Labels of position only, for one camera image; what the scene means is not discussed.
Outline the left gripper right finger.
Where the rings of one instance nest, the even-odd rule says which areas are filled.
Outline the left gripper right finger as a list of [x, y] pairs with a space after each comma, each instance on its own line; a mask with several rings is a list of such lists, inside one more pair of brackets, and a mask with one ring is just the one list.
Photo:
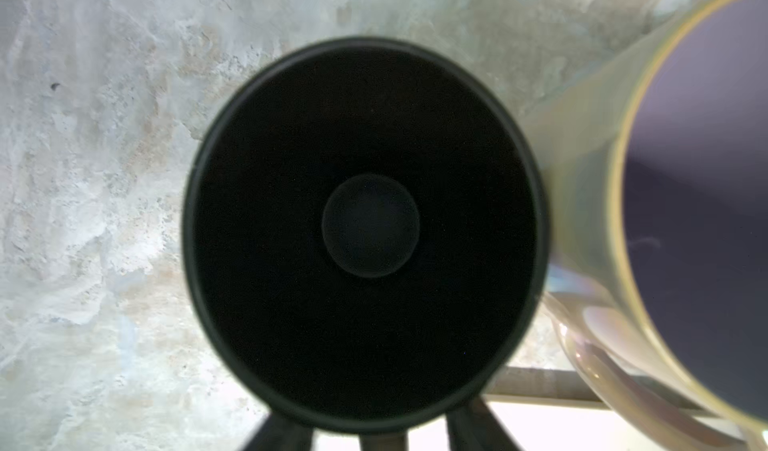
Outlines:
[[481, 397], [445, 415], [450, 451], [520, 451]]

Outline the small white black-handled mug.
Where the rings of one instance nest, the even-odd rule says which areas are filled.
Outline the small white black-handled mug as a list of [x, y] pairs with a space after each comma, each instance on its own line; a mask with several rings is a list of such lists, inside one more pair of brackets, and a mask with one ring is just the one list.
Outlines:
[[404, 450], [482, 398], [550, 252], [505, 108], [454, 62], [381, 37], [310, 45], [246, 82], [195, 157], [181, 234], [202, 328], [268, 416], [364, 450]]

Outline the pink iridescent mug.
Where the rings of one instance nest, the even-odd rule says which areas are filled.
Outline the pink iridescent mug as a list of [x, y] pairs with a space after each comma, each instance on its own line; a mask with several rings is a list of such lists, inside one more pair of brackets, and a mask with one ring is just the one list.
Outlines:
[[666, 449], [765, 449], [767, 0], [705, 1], [522, 128], [581, 378]]

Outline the pink rectangular tray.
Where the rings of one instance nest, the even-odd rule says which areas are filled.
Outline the pink rectangular tray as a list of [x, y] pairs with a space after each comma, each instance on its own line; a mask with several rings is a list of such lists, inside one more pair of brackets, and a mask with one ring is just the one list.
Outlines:
[[[705, 412], [646, 376], [638, 384], [711, 429], [742, 438], [737, 426]], [[523, 450], [663, 450], [599, 400], [571, 370], [504, 368], [490, 383], [486, 402]], [[357, 437], [315, 432], [313, 450], [361, 450]], [[443, 418], [412, 429], [408, 450], [449, 450]]]

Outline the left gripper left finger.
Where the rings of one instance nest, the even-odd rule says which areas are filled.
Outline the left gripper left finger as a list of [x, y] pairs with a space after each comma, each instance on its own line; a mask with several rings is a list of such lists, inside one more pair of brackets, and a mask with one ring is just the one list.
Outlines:
[[271, 412], [243, 451], [310, 451], [315, 429]]

